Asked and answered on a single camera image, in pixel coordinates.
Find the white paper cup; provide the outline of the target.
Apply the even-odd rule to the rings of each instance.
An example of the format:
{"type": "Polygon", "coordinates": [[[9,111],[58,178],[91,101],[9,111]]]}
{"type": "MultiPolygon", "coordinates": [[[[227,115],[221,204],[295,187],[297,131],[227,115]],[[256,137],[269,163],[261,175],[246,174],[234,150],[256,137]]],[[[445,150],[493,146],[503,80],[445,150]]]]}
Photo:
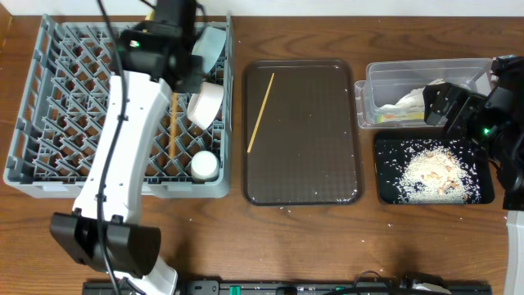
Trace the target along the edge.
{"type": "Polygon", "coordinates": [[[215,181],[219,176],[219,160],[212,152],[197,152],[192,158],[190,170],[196,183],[215,181]]]}

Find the light blue bowl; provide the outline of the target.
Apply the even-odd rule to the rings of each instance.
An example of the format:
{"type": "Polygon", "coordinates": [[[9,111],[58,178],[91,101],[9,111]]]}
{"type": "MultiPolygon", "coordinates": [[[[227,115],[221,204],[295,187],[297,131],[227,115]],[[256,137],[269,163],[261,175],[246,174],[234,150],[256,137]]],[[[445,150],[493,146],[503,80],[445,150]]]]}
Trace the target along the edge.
{"type": "Polygon", "coordinates": [[[226,42],[226,32],[206,26],[192,49],[193,56],[202,58],[202,71],[207,74],[218,61],[226,42]]]}

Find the green yellow snack wrapper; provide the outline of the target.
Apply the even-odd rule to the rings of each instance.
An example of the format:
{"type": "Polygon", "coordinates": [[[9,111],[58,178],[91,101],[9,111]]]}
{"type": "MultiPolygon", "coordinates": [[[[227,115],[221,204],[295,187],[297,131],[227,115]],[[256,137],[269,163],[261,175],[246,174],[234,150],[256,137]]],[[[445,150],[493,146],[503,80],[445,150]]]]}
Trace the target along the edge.
{"type": "Polygon", "coordinates": [[[383,124],[386,122],[401,122],[411,120],[423,120],[424,115],[422,112],[411,112],[411,113],[386,113],[377,115],[377,123],[383,124]]]}

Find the yellow round plate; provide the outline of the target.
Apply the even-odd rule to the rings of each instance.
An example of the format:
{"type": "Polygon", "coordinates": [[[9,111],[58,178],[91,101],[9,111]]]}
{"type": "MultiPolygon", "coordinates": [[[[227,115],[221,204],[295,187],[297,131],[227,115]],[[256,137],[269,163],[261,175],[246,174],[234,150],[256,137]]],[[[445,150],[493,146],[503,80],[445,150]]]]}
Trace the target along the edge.
{"type": "Polygon", "coordinates": [[[155,11],[151,11],[147,14],[145,20],[154,20],[155,17],[155,11]]]}

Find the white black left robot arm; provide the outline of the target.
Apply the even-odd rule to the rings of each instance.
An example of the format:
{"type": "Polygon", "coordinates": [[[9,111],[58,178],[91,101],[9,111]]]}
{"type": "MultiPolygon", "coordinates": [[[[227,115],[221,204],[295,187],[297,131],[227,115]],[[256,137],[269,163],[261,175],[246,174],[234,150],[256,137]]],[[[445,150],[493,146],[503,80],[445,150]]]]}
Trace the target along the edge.
{"type": "Polygon", "coordinates": [[[142,185],[160,118],[175,93],[196,93],[203,60],[193,53],[202,5],[158,0],[152,20],[111,33],[108,108],[93,164],[69,214],[50,232],[73,261],[110,276],[114,293],[172,294],[178,275],[160,257],[161,232],[143,226],[142,185]]]}

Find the white tissue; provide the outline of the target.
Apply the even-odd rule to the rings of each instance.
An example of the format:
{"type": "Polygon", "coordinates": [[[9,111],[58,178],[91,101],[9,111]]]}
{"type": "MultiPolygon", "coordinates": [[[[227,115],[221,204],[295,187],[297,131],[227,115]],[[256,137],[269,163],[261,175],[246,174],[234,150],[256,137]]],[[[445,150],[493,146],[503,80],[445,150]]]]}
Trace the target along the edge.
{"type": "Polygon", "coordinates": [[[425,88],[413,89],[410,93],[404,95],[395,104],[385,104],[379,107],[380,111],[421,111],[424,108],[425,102],[423,99],[423,90],[425,88]]]}

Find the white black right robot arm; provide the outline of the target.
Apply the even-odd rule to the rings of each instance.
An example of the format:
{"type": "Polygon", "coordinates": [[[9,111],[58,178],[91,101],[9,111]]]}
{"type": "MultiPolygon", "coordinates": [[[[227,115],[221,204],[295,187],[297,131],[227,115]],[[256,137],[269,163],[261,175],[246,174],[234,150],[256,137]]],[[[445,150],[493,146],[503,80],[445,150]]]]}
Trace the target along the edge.
{"type": "Polygon", "coordinates": [[[497,165],[508,211],[506,294],[523,293],[523,58],[494,57],[490,74],[496,78],[488,95],[448,82],[426,86],[424,121],[437,125],[446,118],[444,133],[465,138],[497,165]]]}

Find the pink bowl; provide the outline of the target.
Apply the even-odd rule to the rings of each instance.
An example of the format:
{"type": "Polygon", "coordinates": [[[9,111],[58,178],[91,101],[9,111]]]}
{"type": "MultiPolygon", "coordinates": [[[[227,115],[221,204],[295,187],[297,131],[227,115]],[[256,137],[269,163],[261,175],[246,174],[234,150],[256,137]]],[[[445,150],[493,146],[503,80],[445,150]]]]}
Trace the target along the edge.
{"type": "Polygon", "coordinates": [[[201,91],[194,93],[187,106],[187,118],[205,130],[213,123],[224,99],[224,87],[204,82],[201,91]]]}

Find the wooden chopstick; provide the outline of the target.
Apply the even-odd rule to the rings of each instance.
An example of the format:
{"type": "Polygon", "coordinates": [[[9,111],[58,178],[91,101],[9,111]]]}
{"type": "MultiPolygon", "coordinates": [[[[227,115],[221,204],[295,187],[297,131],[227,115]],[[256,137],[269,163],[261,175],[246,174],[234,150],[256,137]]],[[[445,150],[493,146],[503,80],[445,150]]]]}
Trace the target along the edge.
{"type": "Polygon", "coordinates": [[[176,156],[176,136],[177,136],[177,107],[178,94],[173,93],[171,100],[171,117],[169,127],[169,157],[174,159],[176,156]]]}
{"type": "Polygon", "coordinates": [[[266,104],[267,104],[267,101],[268,101],[268,98],[269,98],[269,95],[270,95],[270,92],[271,92],[271,88],[273,86],[274,76],[275,76],[275,73],[273,72],[271,74],[271,77],[270,77],[267,89],[265,91],[264,99],[263,99],[263,102],[261,103],[260,110],[259,110],[256,122],[255,122],[255,127],[253,129],[253,132],[252,132],[252,135],[251,135],[251,138],[250,138],[250,142],[249,142],[247,150],[246,150],[246,152],[248,154],[251,153],[251,150],[253,148],[253,145],[254,145],[254,142],[255,142],[255,138],[256,138],[256,135],[257,135],[257,132],[258,132],[258,129],[259,129],[259,126],[260,126],[260,122],[261,122],[262,116],[264,114],[264,109],[266,107],[266,104]]]}

